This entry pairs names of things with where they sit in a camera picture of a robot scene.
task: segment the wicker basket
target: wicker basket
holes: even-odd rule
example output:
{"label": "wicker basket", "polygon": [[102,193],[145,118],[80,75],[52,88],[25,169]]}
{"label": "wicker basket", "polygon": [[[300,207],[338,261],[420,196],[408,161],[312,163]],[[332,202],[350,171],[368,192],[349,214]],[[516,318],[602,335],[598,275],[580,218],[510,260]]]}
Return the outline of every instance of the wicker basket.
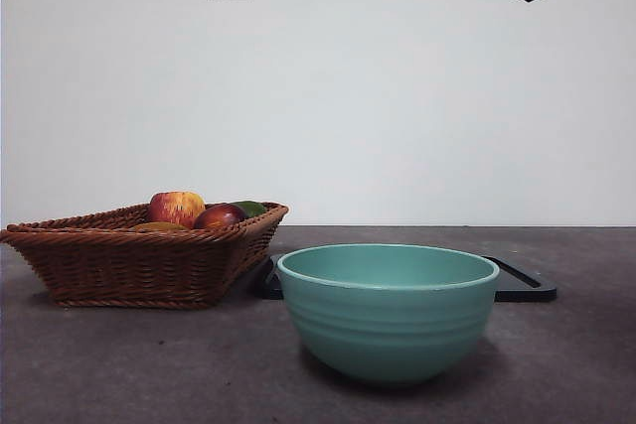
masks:
{"label": "wicker basket", "polygon": [[202,309],[267,254],[286,206],[215,230],[131,230],[147,204],[0,232],[61,306]]}

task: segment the bowl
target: bowl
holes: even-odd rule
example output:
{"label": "bowl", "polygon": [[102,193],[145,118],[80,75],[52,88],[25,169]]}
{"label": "bowl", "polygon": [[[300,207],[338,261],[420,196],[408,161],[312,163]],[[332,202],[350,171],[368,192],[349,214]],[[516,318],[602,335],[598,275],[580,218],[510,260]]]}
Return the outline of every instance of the bowl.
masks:
{"label": "bowl", "polygon": [[466,356],[499,275],[478,255],[378,243],[297,250],[277,269],[305,347],[344,374],[386,385],[422,382]]}

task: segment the basket rim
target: basket rim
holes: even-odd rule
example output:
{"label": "basket rim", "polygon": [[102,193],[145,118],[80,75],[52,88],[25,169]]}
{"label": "basket rim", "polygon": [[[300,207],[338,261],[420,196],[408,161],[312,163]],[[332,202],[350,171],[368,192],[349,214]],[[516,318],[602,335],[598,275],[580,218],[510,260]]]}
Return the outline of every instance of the basket rim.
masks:
{"label": "basket rim", "polygon": [[[75,220],[75,219],[83,219],[88,217],[101,216],[106,214],[113,214],[117,212],[128,212],[137,208],[148,207],[149,203],[141,203],[134,206],[128,206],[125,208],[118,208],[112,211],[106,212],[96,212],[93,214],[85,214],[85,215],[75,215],[71,217],[63,217],[57,219],[48,219],[42,220],[38,222],[21,222],[21,223],[10,223],[7,225],[7,228],[2,230],[2,236],[0,237],[0,242],[4,241],[6,235],[14,234],[14,233],[55,233],[55,234],[64,234],[64,235],[113,235],[120,234],[122,236],[142,236],[142,235],[150,235],[150,236],[172,236],[172,237],[203,237],[203,236],[216,236],[221,238],[223,236],[229,237],[236,235],[237,232],[243,231],[246,232],[248,228],[253,225],[258,224],[264,220],[268,220],[270,218],[274,218],[275,216],[285,215],[289,212],[289,208],[284,206],[283,204],[273,203],[273,202],[262,202],[267,207],[267,212],[264,212],[260,215],[257,215],[252,218],[248,218],[239,223],[235,223],[233,225],[226,225],[223,227],[217,227],[214,229],[188,229],[188,230],[149,230],[149,229],[140,229],[133,230],[131,227],[118,227],[118,228],[98,228],[98,227],[45,227],[43,224],[55,221],[55,220]],[[214,206],[216,204],[221,203],[210,203],[206,204],[207,207]]]}

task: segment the apple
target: apple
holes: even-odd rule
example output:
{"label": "apple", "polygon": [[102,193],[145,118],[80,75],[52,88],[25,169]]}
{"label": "apple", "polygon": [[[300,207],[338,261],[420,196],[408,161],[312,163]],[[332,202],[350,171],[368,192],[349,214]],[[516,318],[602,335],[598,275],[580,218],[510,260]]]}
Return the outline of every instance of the apple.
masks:
{"label": "apple", "polygon": [[201,196],[190,192],[157,193],[148,205],[149,222],[172,222],[192,228],[206,209]]}
{"label": "apple", "polygon": [[247,218],[247,214],[234,204],[217,204],[204,210],[195,220],[194,228],[216,228],[234,225]]}

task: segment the concrete surface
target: concrete surface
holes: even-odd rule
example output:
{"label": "concrete surface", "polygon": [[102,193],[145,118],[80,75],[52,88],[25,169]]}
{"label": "concrete surface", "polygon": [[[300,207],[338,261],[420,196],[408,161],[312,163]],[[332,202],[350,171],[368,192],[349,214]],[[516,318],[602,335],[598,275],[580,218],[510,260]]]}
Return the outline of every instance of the concrete surface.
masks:
{"label": "concrete surface", "polygon": [[496,256],[558,297],[496,303],[469,357],[385,390],[312,357],[253,274],[205,311],[63,309],[3,246],[2,423],[636,422],[636,228],[282,226],[270,251],[340,242]]}

